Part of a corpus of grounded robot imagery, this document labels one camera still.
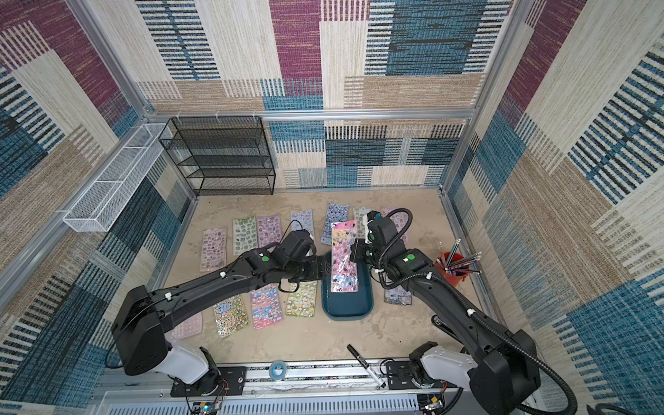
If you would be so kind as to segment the pink pastel sticker sheet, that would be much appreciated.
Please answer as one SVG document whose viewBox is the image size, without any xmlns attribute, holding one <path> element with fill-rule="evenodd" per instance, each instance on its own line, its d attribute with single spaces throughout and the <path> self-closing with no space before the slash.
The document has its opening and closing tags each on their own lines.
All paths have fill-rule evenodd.
<svg viewBox="0 0 664 415">
<path fill-rule="evenodd" d="M 202 237 L 200 272 L 210 273 L 211 271 L 223 268 L 227 263 L 226 248 L 226 228 L 206 229 Z"/>
</svg>

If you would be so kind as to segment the lilac character sticker sheet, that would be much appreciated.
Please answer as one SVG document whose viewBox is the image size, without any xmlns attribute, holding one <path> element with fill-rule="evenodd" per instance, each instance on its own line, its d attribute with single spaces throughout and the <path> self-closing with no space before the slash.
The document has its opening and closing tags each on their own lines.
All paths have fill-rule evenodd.
<svg viewBox="0 0 664 415">
<path fill-rule="evenodd" d="M 381 214 L 382 214 L 383 216 L 387 216 L 387 215 L 390 214 L 392 211 L 394 211 L 394 207 L 391 207 L 391 208 L 390 208 L 390 207 L 387 207 L 387 208 L 384 207 L 380 212 L 381 212 Z M 399 212 L 399 213 L 394 214 L 393 216 L 391 216 L 391 217 L 390 217 L 390 220 L 391 220 L 391 221 L 394 223 L 394 225 L 396 226 L 396 230 L 397 230 L 397 232 L 400 232 L 400 231 L 406 226 L 406 224 L 407 224 L 408 215 L 407 215 L 406 213 Z M 405 232 L 405 233 L 402 235 L 401 240 L 402 240 L 405 244 L 407 244 L 407 243 L 409 242 L 408 232 Z"/>
</svg>

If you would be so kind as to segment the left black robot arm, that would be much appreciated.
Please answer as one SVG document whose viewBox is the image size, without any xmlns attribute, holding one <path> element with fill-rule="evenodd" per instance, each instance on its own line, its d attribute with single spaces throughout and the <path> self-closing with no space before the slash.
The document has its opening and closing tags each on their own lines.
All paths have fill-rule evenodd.
<svg viewBox="0 0 664 415">
<path fill-rule="evenodd" d="M 319 255 L 305 230 L 279 243 L 240 254 L 230 265 L 169 288 L 135 287 L 126 294 L 111 332 L 128 376 L 159 372 L 187 393 L 209 395 L 221 387 L 221 372 L 204 348 L 188 349 L 167 335 L 176 326 L 221 301 L 287 280 L 294 285 L 330 277 L 331 257 Z"/>
</svg>

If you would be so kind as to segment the penguin sticker sheet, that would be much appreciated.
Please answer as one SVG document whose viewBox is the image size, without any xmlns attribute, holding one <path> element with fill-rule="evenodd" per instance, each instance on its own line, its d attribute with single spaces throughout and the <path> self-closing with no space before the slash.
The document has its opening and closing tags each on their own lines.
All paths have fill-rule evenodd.
<svg viewBox="0 0 664 415">
<path fill-rule="evenodd" d="M 323 226 L 323 236 L 321 242 L 323 245 L 332 245 L 332 224 L 345 222 L 349 218 L 349 205 L 348 204 L 338 204 L 335 202 L 329 202 L 325 223 Z"/>
</svg>

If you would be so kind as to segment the pink cat sticker sheet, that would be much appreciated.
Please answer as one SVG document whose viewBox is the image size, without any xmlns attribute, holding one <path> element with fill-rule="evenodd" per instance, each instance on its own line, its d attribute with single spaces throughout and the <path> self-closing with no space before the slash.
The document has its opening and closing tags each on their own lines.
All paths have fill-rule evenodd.
<svg viewBox="0 0 664 415">
<path fill-rule="evenodd" d="M 331 283 L 332 293 L 358 291 L 356 263 L 350 257 L 351 246 L 356 241 L 357 221 L 337 222 L 332 224 Z"/>
</svg>

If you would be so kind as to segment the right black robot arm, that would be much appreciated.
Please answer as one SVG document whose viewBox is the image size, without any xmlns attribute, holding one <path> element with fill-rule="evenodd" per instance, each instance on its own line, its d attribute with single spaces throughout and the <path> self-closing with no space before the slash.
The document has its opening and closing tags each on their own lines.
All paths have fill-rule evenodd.
<svg viewBox="0 0 664 415">
<path fill-rule="evenodd" d="M 431 259 L 405 246 L 391 219 L 376 211 L 368 214 L 367 238 L 352 245 L 351 260 L 375 269 L 388 290 L 399 285 L 435 312 L 477 364 L 468 389 L 487 413 L 525 409 L 522 402 L 541 386 L 539 368 L 524 356 L 537 355 L 530 335 L 513 333 L 477 310 Z"/>
</svg>

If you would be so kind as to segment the red blue sticker sheet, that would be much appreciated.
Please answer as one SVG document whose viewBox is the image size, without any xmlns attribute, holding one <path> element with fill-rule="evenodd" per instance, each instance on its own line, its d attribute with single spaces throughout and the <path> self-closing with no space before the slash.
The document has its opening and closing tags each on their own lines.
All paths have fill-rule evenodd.
<svg viewBox="0 0 664 415">
<path fill-rule="evenodd" d="M 252 306 L 252 326 L 256 330 L 279 323 L 283 312 L 276 285 L 267 285 L 250 293 Z"/>
</svg>

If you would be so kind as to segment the white green frog sticker sheet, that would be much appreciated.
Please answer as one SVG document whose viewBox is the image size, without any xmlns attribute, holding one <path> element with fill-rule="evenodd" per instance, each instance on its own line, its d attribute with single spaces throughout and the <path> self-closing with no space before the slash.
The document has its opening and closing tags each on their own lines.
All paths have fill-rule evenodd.
<svg viewBox="0 0 664 415">
<path fill-rule="evenodd" d="M 361 216 L 370 211 L 367 207 L 355 207 L 353 210 L 354 220 L 356 221 L 356 238 L 362 239 L 362 230 L 361 230 Z"/>
</svg>

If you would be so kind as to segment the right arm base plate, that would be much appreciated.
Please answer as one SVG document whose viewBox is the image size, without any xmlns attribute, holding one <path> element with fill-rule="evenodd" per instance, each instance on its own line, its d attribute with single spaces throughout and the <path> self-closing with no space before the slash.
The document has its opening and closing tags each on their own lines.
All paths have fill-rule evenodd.
<svg viewBox="0 0 664 415">
<path fill-rule="evenodd" d="M 411 373 L 408 361 L 396 361 L 387 358 L 380 362 L 381 375 L 387 379 L 389 390 L 411 390 L 411 389 L 444 389 L 455 387 L 442 380 L 434 380 L 432 383 L 421 383 L 415 380 Z"/>
</svg>

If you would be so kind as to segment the green yellow sticker sheet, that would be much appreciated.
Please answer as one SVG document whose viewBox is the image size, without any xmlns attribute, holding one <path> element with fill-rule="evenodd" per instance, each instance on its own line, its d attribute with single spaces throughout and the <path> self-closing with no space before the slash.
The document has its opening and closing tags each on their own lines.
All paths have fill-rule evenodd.
<svg viewBox="0 0 664 415">
<path fill-rule="evenodd" d="M 287 316 L 311 318 L 316 311 L 317 282 L 302 282 L 297 289 L 292 288 L 286 302 Z"/>
</svg>

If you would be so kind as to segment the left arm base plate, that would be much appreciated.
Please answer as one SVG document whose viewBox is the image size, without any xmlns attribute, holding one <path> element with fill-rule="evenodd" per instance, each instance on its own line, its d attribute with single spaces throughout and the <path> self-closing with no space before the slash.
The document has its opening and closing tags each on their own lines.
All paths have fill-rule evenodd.
<svg viewBox="0 0 664 415">
<path fill-rule="evenodd" d="M 207 397 L 220 398 L 224 395 L 242 395 L 247 378 L 247 367 L 233 366 L 209 370 L 193 384 L 175 380 L 171 387 L 171 398 Z"/>
</svg>

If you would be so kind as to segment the pink purple sticker sheet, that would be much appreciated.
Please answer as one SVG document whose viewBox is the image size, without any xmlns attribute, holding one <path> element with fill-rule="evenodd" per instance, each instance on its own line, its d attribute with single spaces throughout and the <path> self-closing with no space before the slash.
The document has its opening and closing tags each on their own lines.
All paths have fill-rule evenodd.
<svg viewBox="0 0 664 415">
<path fill-rule="evenodd" d="M 257 218 L 257 232 L 259 247 L 266 247 L 271 243 L 278 243 L 282 238 L 280 214 L 259 216 Z"/>
</svg>

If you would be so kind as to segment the teal plastic storage box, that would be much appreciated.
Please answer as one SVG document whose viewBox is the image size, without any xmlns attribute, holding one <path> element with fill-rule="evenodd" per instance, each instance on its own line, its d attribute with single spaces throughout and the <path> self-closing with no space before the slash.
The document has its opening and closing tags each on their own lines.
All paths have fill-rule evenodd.
<svg viewBox="0 0 664 415">
<path fill-rule="evenodd" d="M 326 267 L 327 277 L 322 280 L 322 307 L 334 321 L 355 321 L 368 316 L 374 307 L 374 296 L 370 269 L 365 264 L 358 266 L 358 291 L 334 293 L 331 291 L 331 265 Z"/>
</svg>

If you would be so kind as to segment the light blue sticker sheet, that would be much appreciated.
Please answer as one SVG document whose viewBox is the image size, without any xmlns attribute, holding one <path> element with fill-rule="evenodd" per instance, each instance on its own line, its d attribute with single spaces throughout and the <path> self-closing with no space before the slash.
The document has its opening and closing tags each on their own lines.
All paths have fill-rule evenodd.
<svg viewBox="0 0 664 415">
<path fill-rule="evenodd" d="M 290 212 L 290 219 L 290 228 L 292 231 L 304 229 L 312 238 L 315 237 L 313 211 L 311 209 L 304 211 L 292 211 Z"/>
</svg>

